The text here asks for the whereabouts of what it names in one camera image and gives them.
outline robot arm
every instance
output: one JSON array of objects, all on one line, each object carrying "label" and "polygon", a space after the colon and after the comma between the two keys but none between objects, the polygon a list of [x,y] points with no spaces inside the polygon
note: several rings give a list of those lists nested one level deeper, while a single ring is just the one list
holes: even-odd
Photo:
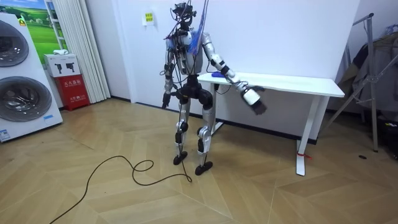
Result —
[{"label": "robot arm", "polygon": [[224,60],[215,52],[213,43],[211,43],[210,35],[206,32],[201,37],[201,44],[212,66],[217,68],[225,76],[227,81],[236,87],[241,93],[242,98],[251,107],[256,114],[263,114],[267,107],[261,102],[260,96],[255,90],[261,90],[260,88],[250,88],[242,82],[235,72],[230,69],[224,62]]},{"label": "robot arm", "polygon": [[165,77],[165,84],[164,84],[164,94],[163,94],[163,105],[162,108],[166,108],[169,106],[170,103],[170,97],[171,97],[171,91],[173,88],[173,69],[174,69],[174,64],[172,63],[174,58],[174,53],[172,52],[172,49],[167,50],[167,61],[166,64],[164,65],[164,77]]}]

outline white curtain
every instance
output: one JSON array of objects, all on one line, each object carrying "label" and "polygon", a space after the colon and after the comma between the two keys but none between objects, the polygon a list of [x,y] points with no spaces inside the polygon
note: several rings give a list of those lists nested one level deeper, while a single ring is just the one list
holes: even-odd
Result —
[{"label": "white curtain", "polygon": [[110,98],[86,1],[53,0],[53,4],[68,50],[77,56],[90,103]]}]

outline red cabinet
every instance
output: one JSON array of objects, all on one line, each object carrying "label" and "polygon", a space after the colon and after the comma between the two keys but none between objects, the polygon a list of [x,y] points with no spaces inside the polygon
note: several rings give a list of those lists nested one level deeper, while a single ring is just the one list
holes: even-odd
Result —
[{"label": "red cabinet", "polygon": [[66,110],[71,111],[90,104],[82,75],[69,75],[54,79]]}]

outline white box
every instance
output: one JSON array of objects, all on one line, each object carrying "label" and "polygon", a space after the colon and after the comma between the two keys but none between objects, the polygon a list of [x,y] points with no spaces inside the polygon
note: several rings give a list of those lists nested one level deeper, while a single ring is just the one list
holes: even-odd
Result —
[{"label": "white box", "polygon": [[44,61],[47,66],[47,70],[52,77],[65,77],[81,74],[79,64],[77,63],[77,57],[74,54],[45,54]]}]

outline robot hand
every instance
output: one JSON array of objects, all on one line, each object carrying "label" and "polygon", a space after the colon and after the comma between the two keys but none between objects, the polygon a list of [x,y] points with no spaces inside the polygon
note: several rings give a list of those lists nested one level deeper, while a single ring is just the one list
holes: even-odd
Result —
[{"label": "robot hand", "polygon": [[241,92],[242,99],[250,106],[256,115],[266,112],[267,107],[261,102],[258,91],[265,91],[263,87],[249,87]]},{"label": "robot hand", "polygon": [[162,104],[162,109],[166,108],[169,106],[170,99],[171,99],[171,93],[164,93],[163,94],[163,104]]}]

